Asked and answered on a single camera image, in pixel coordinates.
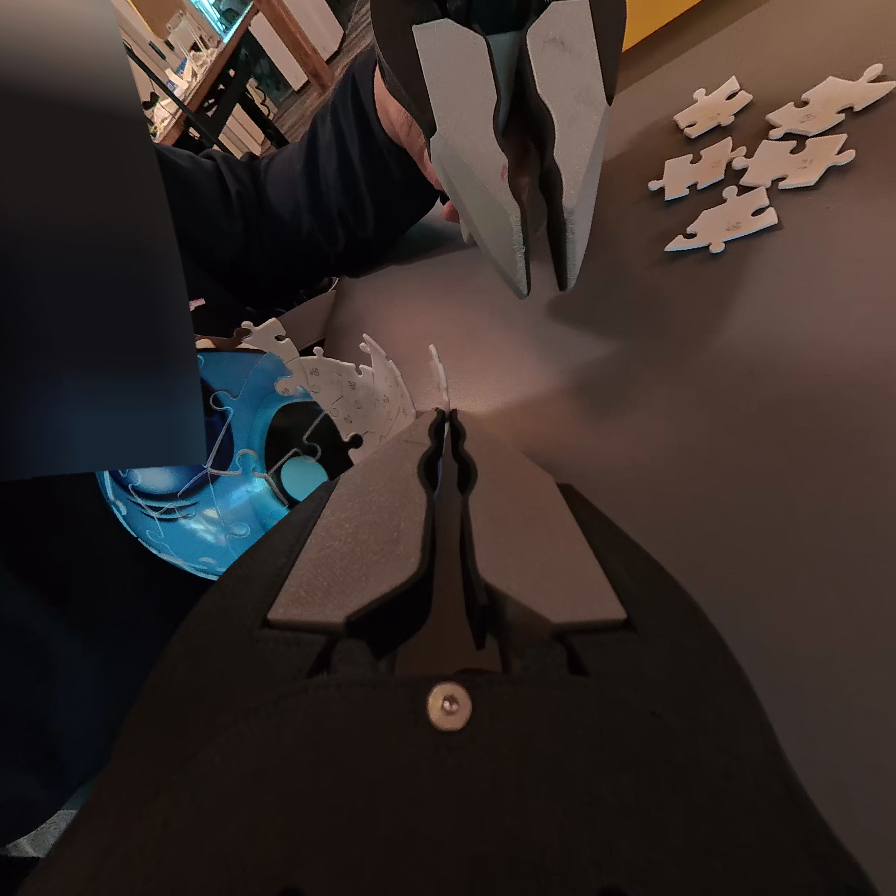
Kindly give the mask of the white puzzle pieces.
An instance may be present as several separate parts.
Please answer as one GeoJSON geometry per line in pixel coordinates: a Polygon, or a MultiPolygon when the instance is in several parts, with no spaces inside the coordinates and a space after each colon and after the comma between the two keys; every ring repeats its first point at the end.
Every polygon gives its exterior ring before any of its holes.
{"type": "Polygon", "coordinates": [[[661,192],[665,203],[720,184],[728,173],[740,172],[721,200],[703,210],[665,246],[666,253],[706,249],[723,252],[735,239],[752,236],[778,224],[768,195],[772,186],[791,191],[816,185],[834,167],[854,161],[856,151],[845,149],[847,134],[836,132],[846,112],[857,113],[894,91],[894,81],[882,78],[881,63],[870,65],[858,78],[830,75],[765,117],[768,133],[754,151],[735,147],[727,136],[704,147],[665,161],[660,178],[648,189],[661,192]]]}

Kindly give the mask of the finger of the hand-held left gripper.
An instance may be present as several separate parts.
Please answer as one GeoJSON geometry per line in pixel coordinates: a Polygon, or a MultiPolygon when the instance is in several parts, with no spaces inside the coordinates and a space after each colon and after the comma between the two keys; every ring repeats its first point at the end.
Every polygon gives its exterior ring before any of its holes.
{"type": "Polygon", "coordinates": [[[452,20],[417,24],[412,32],[434,115],[434,170],[479,248],[509,288],[527,297],[524,214],[498,138],[498,81],[487,39],[452,20]]]}
{"type": "Polygon", "coordinates": [[[547,6],[525,34],[539,188],[560,290],[577,281],[588,246],[610,104],[590,6],[547,6]]]}

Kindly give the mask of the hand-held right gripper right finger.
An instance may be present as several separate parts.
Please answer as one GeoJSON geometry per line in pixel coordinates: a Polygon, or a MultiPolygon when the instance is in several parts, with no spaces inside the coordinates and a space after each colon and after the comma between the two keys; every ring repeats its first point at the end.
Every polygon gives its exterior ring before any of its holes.
{"type": "Polygon", "coordinates": [[[525,651],[620,626],[627,613],[553,476],[453,410],[461,567],[474,643],[525,651]]]}

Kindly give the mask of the black table frame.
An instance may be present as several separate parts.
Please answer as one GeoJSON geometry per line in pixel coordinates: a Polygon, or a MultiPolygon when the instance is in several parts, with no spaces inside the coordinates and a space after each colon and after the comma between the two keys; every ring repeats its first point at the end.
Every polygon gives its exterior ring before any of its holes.
{"type": "Polygon", "coordinates": [[[177,145],[184,133],[194,132],[197,140],[206,148],[214,148],[228,155],[235,155],[228,144],[221,140],[232,113],[241,107],[254,123],[263,140],[275,149],[288,145],[288,140],[273,120],[266,118],[263,108],[252,98],[248,89],[252,77],[252,63],[243,50],[244,35],[256,15],[255,5],[250,5],[230,39],[221,46],[206,73],[184,98],[175,95],[168,87],[168,80],[159,77],[150,66],[140,60],[132,46],[124,41],[131,62],[148,76],[151,84],[163,97],[175,105],[175,115],[163,130],[151,130],[152,139],[167,146],[177,145]]]}

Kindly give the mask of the white puzzle piece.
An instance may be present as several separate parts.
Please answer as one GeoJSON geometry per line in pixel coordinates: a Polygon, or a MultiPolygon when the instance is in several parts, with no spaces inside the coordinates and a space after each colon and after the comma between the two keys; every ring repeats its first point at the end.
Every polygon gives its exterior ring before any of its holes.
{"type": "Polygon", "coordinates": [[[435,345],[430,344],[428,349],[430,353],[430,367],[436,390],[435,407],[440,409],[445,416],[448,417],[451,413],[452,405],[444,367],[435,345]]]}

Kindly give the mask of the person's left forearm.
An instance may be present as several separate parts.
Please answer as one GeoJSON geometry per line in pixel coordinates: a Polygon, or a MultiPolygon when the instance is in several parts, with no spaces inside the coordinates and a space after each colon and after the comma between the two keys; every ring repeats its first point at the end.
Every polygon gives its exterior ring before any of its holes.
{"type": "Polygon", "coordinates": [[[375,266],[438,198],[375,106],[359,54],[302,138],[262,158],[155,145],[188,292],[271,296],[375,266]]]}

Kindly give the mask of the stacked yellow plastic bins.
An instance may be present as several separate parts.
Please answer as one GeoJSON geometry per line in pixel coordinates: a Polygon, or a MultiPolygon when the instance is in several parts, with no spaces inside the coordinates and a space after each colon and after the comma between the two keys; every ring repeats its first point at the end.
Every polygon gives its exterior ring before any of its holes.
{"type": "Polygon", "coordinates": [[[623,35],[623,52],[643,41],[672,22],[700,1],[626,1],[626,21],[623,35]]]}

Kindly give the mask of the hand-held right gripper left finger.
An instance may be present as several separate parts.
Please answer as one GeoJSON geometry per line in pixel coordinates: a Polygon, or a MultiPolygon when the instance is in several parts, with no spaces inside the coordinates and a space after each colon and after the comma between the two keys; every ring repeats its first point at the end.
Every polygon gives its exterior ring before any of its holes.
{"type": "Polygon", "coordinates": [[[267,615],[272,627],[366,644],[383,658],[427,621],[444,412],[342,474],[267,615]]]}

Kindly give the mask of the blue white puzzle ball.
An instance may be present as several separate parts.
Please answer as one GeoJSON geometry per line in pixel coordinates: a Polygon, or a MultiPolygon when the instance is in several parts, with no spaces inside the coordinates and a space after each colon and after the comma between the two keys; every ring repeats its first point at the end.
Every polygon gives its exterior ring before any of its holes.
{"type": "Polygon", "coordinates": [[[118,521],[151,553],[216,580],[307,499],[416,418],[394,362],[302,355],[277,319],[196,341],[206,438],[200,464],[97,473],[118,521]]]}

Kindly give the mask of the person's left hand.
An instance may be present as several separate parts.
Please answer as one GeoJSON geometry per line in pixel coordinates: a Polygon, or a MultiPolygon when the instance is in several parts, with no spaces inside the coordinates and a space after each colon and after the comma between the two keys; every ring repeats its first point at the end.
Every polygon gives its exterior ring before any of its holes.
{"type": "Polygon", "coordinates": [[[426,180],[442,193],[442,184],[431,163],[423,131],[397,98],[390,93],[379,63],[375,67],[374,96],[375,109],[386,134],[398,147],[408,152],[426,180]]]}

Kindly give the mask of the white cabinet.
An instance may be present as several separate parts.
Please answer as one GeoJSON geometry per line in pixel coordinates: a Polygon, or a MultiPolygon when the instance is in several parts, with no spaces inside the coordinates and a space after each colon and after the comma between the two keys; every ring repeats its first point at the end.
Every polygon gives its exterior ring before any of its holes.
{"type": "MultiPolygon", "coordinates": [[[[327,1],[286,1],[285,5],[322,58],[329,61],[344,36],[344,29],[330,4],[327,1]]],[[[298,91],[308,83],[307,74],[261,11],[252,17],[249,29],[292,90],[298,91]]]]}

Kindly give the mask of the slanted wooden post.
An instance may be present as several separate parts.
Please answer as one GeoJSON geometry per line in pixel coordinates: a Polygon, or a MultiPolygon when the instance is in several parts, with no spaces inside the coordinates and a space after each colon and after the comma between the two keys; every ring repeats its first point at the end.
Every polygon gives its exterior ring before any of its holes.
{"type": "Polygon", "coordinates": [[[255,1],[256,12],[264,15],[290,55],[320,94],[327,93],[333,75],[327,62],[284,1],[255,1]]]}

